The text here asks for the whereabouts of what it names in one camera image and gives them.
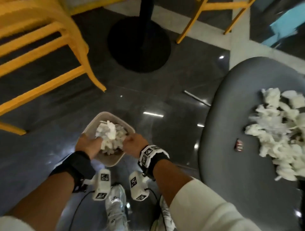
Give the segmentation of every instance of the yellow chair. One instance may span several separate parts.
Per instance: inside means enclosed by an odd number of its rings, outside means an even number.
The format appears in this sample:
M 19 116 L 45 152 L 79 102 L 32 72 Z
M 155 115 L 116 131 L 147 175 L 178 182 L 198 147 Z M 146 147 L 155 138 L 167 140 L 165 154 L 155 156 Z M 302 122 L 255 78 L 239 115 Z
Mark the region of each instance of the yellow chair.
M 0 116 L 85 73 L 99 89 L 106 90 L 91 70 L 87 57 L 88 45 L 83 40 L 75 22 L 64 12 L 58 2 L 55 0 L 0 0 L 0 39 L 38 25 L 44 26 L 1 45 L 0 57 L 57 31 L 61 33 L 61 37 L 0 65 L 0 77 L 65 45 L 69 45 L 81 65 L 3 103 L 0 105 Z M 23 129 L 1 122 L 0 129 L 18 135 L 26 133 Z
M 177 38 L 176 42 L 179 44 L 182 39 L 189 32 L 195 21 L 198 19 L 200 13 L 205 10 L 228 10 L 228 9 L 238 9 L 242 8 L 242 10 L 238 13 L 238 15 L 232 20 L 230 26 L 225 30 L 224 34 L 229 33 L 237 20 L 243 15 L 243 13 L 255 2 L 255 0 L 240 1 L 240 2 L 213 2 L 208 3 L 208 0 L 201 0 L 199 4 L 199 8 L 196 11 L 195 15 L 192 17 L 182 34 Z

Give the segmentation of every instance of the shoe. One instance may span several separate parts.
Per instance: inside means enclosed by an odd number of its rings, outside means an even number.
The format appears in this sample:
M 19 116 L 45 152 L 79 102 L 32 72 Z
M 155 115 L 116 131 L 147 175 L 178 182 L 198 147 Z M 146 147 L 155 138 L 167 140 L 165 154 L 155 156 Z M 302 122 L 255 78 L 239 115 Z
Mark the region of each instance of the shoe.
M 127 217 L 125 214 L 126 194 L 122 185 L 111 187 L 105 201 L 107 212 L 107 228 L 110 231 L 128 231 Z
M 150 231 L 173 231 L 176 228 L 176 226 L 171 218 L 170 210 L 163 196 L 161 196 L 160 198 L 160 207 L 161 207 L 161 214 L 159 218 L 155 220 L 154 223 L 152 224 Z

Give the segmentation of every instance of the round black base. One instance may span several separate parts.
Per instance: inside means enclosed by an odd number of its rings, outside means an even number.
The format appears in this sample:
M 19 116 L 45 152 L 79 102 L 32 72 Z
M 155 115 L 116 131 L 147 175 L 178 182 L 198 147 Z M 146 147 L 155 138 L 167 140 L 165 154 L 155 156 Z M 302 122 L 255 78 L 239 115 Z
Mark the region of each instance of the round black base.
M 150 21 L 143 45 L 138 36 L 139 17 L 118 21 L 108 35 L 108 48 L 115 60 L 126 69 L 140 73 L 161 68 L 170 56 L 170 40 L 165 31 Z

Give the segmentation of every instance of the crumpled paper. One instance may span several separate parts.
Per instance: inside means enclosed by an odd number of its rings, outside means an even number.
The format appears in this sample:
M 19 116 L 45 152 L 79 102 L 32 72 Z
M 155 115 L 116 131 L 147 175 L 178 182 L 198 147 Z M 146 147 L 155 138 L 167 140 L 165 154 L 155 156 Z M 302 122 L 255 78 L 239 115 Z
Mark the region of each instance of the crumpled paper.
M 107 122 L 101 121 L 95 133 L 96 137 L 103 138 L 101 150 L 107 155 L 114 154 L 116 149 L 123 149 L 123 141 L 126 135 L 127 131 L 123 126 L 114 124 L 109 120 Z
M 305 97 L 296 91 L 281 94 L 278 88 L 261 92 L 267 106 L 258 105 L 256 115 L 249 117 L 256 123 L 247 126 L 245 133 L 259 139 L 261 157 L 273 158 L 276 180 L 305 177 L 305 113 L 298 110 L 305 107 Z M 281 96 L 289 99 L 291 107 L 280 101 Z

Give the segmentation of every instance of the black cable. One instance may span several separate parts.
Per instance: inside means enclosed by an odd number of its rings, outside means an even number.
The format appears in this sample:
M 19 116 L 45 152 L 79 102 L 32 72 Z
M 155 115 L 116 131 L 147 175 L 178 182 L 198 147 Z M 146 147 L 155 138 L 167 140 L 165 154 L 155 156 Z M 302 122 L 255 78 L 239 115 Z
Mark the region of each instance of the black cable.
M 157 198 L 155 192 L 154 192 L 151 188 L 146 188 L 146 189 L 144 189 L 144 190 L 145 190 L 145 191 L 146 191 L 146 190 L 150 190 L 150 191 L 154 194 L 154 196 L 155 196 L 155 198 L 156 198 L 156 200 L 157 200 L 157 203 L 160 202 L 161 196 L 160 196 L 160 199 L 158 200 L 158 198 Z M 163 224 L 164 224 L 165 231 L 167 231 L 166 225 L 165 225 L 165 219 L 164 219 L 164 216 L 163 216 L 162 209 L 161 209 L 161 215 L 162 215 L 162 219 L 163 219 Z
M 95 192 L 95 191 L 90 191 L 90 192 L 88 192 L 88 193 L 81 199 L 81 201 L 79 202 L 79 204 L 78 204 L 78 206 L 77 206 L 77 208 L 76 208 L 76 210 L 75 210 L 75 212 L 74 212 L 74 214 L 73 214 L 73 217 L 72 217 L 72 220 L 71 220 L 71 224 L 70 224 L 70 226 L 69 226 L 68 231 L 71 231 L 72 224 L 73 224 L 73 221 L 74 221 L 74 218 L 75 218 L 75 214 L 76 214 L 76 212 L 77 212 L 79 206 L 81 205 L 81 203 L 83 202 L 83 200 L 86 198 L 86 196 L 88 196 L 90 193 L 94 193 L 94 192 Z

